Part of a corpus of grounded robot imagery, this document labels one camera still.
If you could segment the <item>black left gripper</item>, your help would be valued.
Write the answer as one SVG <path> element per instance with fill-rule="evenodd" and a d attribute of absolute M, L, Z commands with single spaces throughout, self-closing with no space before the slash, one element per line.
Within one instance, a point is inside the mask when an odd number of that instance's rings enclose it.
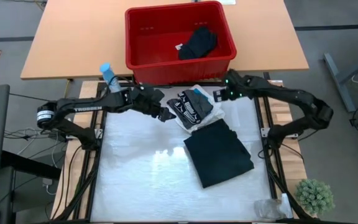
<path fill-rule="evenodd" d="M 164 98 L 161 90 L 151 86 L 137 86 L 131 90 L 131 109 L 140 113 L 158 118 L 161 122 L 175 119 L 177 116 L 166 107 L 162 107 L 160 101 Z"/>

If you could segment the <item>grey shorts with printed waistband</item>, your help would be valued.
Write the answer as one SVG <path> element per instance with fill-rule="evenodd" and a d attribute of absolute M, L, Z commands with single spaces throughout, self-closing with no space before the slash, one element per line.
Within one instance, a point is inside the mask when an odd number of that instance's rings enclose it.
<path fill-rule="evenodd" d="M 180 92 L 178 98 L 168 100 L 167 105 L 175 112 L 187 130 L 201 124 L 213 110 L 213 105 L 208 98 L 196 94 L 193 90 Z"/>

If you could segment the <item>white lace garment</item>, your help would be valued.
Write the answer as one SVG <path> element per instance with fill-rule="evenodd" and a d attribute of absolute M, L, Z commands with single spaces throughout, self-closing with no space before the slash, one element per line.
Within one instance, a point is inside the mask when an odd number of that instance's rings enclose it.
<path fill-rule="evenodd" d="M 186 89 L 186 90 L 193 90 L 194 88 L 202 88 L 205 92 L 207 92 L 203 87 L 201 87 L 200 85 L 194 85 L 192 86 L 190 89 Z M 184 129 L 186 132 L 188 133 L 192 133 L 193 131 L 196 131 L 198 129 L 201 129 L 204 126 L 207 126 L 219 119 L 223 119 L 225 117 L 225 112 L 223 111 L 223 109 L 221 108 L 221 104 L 217 103 L 214 101 L 214 98 L 212 95 L 209 94 L 208 96 L 208 100 L 209 102 L 213 105 L 213 110 L 212 112 L 210 112 L 209 115 L 207 115 L 207 117 L 205 117 L 205 119 L 201 122 L 201 124 L 197 124 L 196 126 L 193 126 L 192 128 L 190 128 L 189 130 L 185 129 L 185 127 L 182 125 L 181 121 L 179 120 L 178 117 L 175 118 L 175 121 L 177 123 L 177 125 L 179 125 L 179 127 L 181 127 L 182 129 Z"/>

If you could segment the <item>red plastic laundry basket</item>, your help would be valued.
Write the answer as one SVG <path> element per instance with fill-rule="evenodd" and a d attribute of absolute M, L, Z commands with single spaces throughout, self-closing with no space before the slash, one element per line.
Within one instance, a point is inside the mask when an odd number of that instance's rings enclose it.
<path fill-rule="evenodd" d="M 217 44 L 206 57 L 180 60 L 175 46 L 207 27 Z M 217 1 L 133 7 L 125 13 L 126 66 L 136 80 L 154 85 L 220 78 L 237 50 Z"/>

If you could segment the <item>small black garment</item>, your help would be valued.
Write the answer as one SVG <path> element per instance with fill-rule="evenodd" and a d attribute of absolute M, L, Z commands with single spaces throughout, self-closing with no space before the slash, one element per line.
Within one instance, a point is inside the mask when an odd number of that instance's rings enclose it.
<path fill-rule="evenodd" d="M 207 27 L 200 27 L 191 35 L 188 42 L 178 51 L 180 60 L 190 60 L 206 57 L 217 44 L 217 35 Z"/>

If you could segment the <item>spray bottle with blue cap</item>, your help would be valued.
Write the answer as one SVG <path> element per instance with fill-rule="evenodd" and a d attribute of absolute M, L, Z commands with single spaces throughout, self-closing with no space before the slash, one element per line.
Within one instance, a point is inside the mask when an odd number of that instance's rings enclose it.
<path fill-rule="evenodd" d="M 104 63 L 100 66 L 100 72 L 103 74 L 103 79 L 106 82 L 110 92 L 121 91 L 117 76 L 115 76 L 110 63 Z"/>

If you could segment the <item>grey metal desk leg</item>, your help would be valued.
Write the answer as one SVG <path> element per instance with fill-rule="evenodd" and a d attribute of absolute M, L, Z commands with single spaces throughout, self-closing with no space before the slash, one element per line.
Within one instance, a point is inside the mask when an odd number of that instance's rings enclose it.
<path fill-rule="evenodd" d="M 340 71 L 329 53 L 324 53 L 323 60 L 334 80 L 337 90 L 342 98 L 342 102 L 348 112 L 353 112 L 356 107 L 350 96 L 346 83 L 358 72 L 358 60 L 349 68 Z"/>

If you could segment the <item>tan wooden desk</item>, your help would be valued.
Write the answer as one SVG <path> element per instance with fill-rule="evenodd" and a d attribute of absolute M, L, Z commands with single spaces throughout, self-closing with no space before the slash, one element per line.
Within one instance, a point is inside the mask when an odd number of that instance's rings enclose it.
<path fill-rule="evenodd" d="M 186 2 L 190 0 L 48 0 L 21 78 L 98 78 L 106 62 L 116 74 L 126 75 L 125 12 Z M 284 0 L 236 0 L 224 12 L 237 49 L 231 68 L 308 69 Z"/>

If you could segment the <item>clear plastic cup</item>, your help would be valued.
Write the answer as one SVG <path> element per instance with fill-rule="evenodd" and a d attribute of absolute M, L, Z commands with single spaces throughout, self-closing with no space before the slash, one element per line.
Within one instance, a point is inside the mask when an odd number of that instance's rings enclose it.
<path fill-rule="evenodd" d="M 292 208 L 286 193 L 281 199 L 258 200 L 254 203 L 256 215 L 264 220 L 280 220 L 293 218 Z"/>

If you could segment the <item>small green potted plant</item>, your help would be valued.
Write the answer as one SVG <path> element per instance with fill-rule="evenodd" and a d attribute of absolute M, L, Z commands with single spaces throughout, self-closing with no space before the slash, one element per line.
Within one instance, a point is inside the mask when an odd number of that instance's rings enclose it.
<path fill-rule="evenodd" d="M 316 179 L 299 181 L 296 184 L 295 198 L 311 215 L 322 215 L 335 207 L 330 186 Z"/>

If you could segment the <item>white power adapter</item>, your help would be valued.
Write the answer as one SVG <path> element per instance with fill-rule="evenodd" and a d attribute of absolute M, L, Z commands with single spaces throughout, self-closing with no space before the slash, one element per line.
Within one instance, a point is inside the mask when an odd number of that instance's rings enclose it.
<path fill-rule="evenodd" d="M 55 193 L 51 192 L 50 189 L 49 189 L 53 185 L 53 180 L 52 179 L 43 178 L 42 179 L 42 185 L 45 187 L 45 190 L 49 195 L 55 195 Z"/>

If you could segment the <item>black side table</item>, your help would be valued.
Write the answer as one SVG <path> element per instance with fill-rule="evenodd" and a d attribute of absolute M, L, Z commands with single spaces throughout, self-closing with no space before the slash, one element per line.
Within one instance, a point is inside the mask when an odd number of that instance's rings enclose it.
<path fill-rule="evenodd" d="M 0 165 L 1 167 L 12 167 L 14 170 L 18 170 L 20 172 L 26 172 L 37 177 L 43 177 L 53 180 L 57 180 L 61 173 L 61 169 L 59 168 L 41 162 L 37 162 L 32 159 L 25 158 L 7 151 L 2 151 Z M 6 193 L 0 199 L 0 203 L 2 203 L 6 198 L 10 197 L 11 195 L 12 190 L 9 189 L 8 193 Z"/>

